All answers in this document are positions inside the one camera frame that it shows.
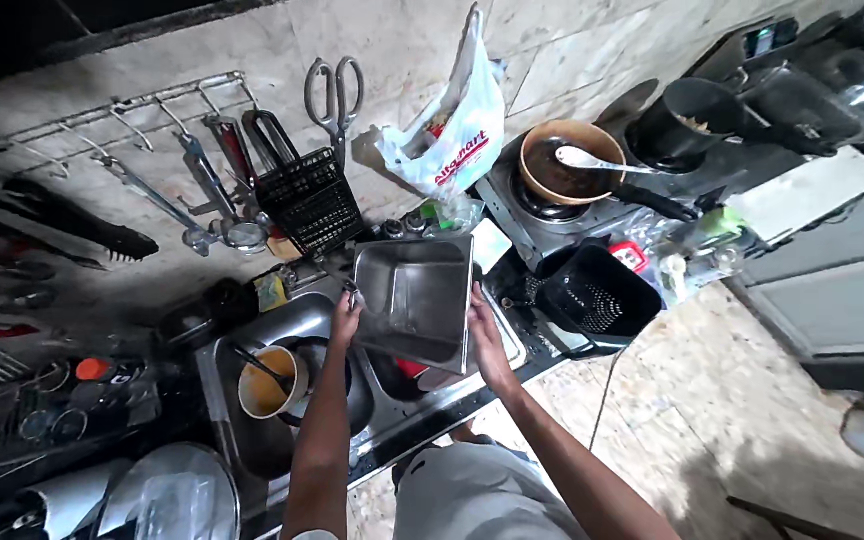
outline sink faucet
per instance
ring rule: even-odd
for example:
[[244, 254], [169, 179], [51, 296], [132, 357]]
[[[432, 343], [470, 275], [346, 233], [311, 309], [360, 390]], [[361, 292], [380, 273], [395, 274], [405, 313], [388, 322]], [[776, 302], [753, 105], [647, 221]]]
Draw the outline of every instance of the sink faucet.
[[359, 285], [355, 283], [355, 280], [349, 274], [346, 274], [345, 272], [340, 272], [338, 269], [326, 264], [323, 257], [315, 259], [315, 264], [316, 266], [318, 266], [319, 270], [328, 274], [331, 278], [337, 280], [340, 284], [342, 284], [343, 290], [349, 292], [349, 294], [351, 295], [348, 299], [348, 307], [350, 310], [355, 308], [355, 303], [361, 304], [363, 311], [367, 312], [369, 310], [369, 307], [366, 305], [366, 298], [359, 290]]

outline metal rack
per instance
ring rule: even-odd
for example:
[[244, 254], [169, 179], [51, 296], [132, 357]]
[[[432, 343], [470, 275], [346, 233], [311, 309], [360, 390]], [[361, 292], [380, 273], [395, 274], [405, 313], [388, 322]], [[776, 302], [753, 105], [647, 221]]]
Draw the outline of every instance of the metal rack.
[[[247, 99], [220, 105], [216, 104], [216, 102], [210, 98], [208, 91], [215, 92], [232, 85], [240, 87], [242, 91], [245, 92]], [[199, 99], [207, 106], [207, 112], [194, 114], [186, 118], [178, 118], [165, 106], [168, 102], [193, 94], [198, 95]], [[43, 167], [54, 167], [52, 173], [54, 176], [68, 178], [69, 160], [87, 155], [94, 151], [99, 151], [104, 154], [109, 150], [128, 143], [133, 143], [135, 146], [142, 148], [143, 150], [155, 152], [155, 148], [149, 140], [150, 134], [166, 130], [170, 127], [175, 127], [175, 123], [183, 124], [192, 122], [208, 117], [209, 115], [221, 114], [222, 110], [234, 109], [246, 105], [251, 105], [253, 108], [259, 109], [256, 95], [252, 92], [252, 89], [249, 88], [245, 73], [241, 71], [229, 71], [227, 73], [222, 73], [221, 75], [213, 75], [203, 79], [192, 80], [184, 84], [178, 84], [125, 100], [113, 99], [112, 103], [109, 105], [98, 106], [84, 112], [79, 112], [77, 114], [66, 116], [33, 128], [23, 129], [1, 137], [0, 155], [4, 152], [21, 150], [27, 154], [37, 156], [41, 159], [41, 162], [20, 170], [7, 170], [0, 166], [0, 173], [18, 175], [36, 171]], [[158, 108], [171, 117], [173, 121], [156, 125], [149, 129], [138, 129], [135, 125], [126, 120], [125, 116], [128, 113], [146, 108]], [[124, 125], [130, 131], [130, 134], [97, 144], [79, 133], [79, 130], [82, 128], [109, 119], [114, 119]], [[51, 155], [34, 146], [36, 142], [69, 134], [88, 144], [88, 148], [60, 155]]]

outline black basket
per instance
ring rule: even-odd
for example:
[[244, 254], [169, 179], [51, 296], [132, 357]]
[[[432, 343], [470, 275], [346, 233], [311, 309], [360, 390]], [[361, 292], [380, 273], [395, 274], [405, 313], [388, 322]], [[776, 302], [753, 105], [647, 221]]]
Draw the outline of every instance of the black basket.
[[318, 257], [365, 229], [331, 148], [258, 178], [258, 203], [304, 256]]
[[607, 250], [583, 245], [538, 289], [538, 308], [566, 332], [635, 338], [662, 309], [662, 297]]

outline scissors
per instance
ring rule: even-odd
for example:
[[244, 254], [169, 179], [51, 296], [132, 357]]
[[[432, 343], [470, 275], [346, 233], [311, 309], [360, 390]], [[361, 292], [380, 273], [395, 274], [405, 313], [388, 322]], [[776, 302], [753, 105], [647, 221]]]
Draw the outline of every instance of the scissors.
[[[355, 72], [356, 90], [355, 104], [349, 110], [349, 102], [346, 101], [346, 66], [352, 66]], [[317, 75], [325, 77], [325, 116], [319, 116], [315, 104], [312, 103], [312, 85]], [[359, 62], [352, 56], [346, 56], [339, 61], [338, 67], [332, 69], [328, 62], [316, 58], [315, 63], [309, 68], [305, 76], [305, 110], [309, 118], [324, 129], [332, 140], [332, 148], [335, 150], [335, 160], [342, 171], [346, 168], [346, 131], [358, 117], [362, 109], [362, 98], [365, 96], [365, 78], [362, 76], [362, 68]]]

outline frying basket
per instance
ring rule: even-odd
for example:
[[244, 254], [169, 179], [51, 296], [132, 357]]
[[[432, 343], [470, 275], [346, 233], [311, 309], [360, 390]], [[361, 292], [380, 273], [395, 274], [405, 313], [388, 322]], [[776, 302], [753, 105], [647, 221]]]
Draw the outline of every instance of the frying basket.
[[663, 303], [610, 252], [588, 245], [541, 285], [535, 304], [564, 331], [594, 339], [637, 337]]

